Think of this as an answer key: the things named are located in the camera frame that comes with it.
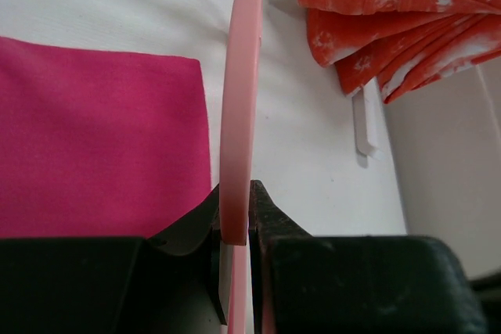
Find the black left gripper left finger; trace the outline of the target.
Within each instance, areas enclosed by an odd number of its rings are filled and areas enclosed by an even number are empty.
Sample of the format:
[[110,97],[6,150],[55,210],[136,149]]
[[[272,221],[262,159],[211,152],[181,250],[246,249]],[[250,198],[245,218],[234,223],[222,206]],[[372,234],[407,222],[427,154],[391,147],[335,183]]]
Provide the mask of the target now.
[[219,332],[218,196],[149,238],[3,239],[2,332]]

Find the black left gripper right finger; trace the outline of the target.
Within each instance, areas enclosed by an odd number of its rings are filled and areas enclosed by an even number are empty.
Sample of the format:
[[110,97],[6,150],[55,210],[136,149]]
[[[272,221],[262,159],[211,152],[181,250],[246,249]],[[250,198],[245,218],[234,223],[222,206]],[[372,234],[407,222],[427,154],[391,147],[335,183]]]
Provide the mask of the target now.
[[426,236],[314,236],[250,185],[257,333],[487,333],[462,265]]

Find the pink trousers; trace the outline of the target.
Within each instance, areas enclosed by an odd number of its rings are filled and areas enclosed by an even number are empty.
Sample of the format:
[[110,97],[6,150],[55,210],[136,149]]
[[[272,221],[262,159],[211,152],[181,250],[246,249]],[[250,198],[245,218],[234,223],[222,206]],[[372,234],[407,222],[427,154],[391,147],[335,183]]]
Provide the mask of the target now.
[[211,191],[199,61],[1,40],[1,235],[150,236]]

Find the pink plastic hanger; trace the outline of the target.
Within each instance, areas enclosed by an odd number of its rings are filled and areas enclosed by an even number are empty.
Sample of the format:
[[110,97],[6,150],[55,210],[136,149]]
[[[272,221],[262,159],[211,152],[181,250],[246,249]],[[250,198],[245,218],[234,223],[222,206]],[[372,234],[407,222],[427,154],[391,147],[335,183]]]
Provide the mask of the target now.
[[263,0],[234,0],[229,23],[219,152],[219,213],[230,262],[230,333],[246,329],[247,231]]

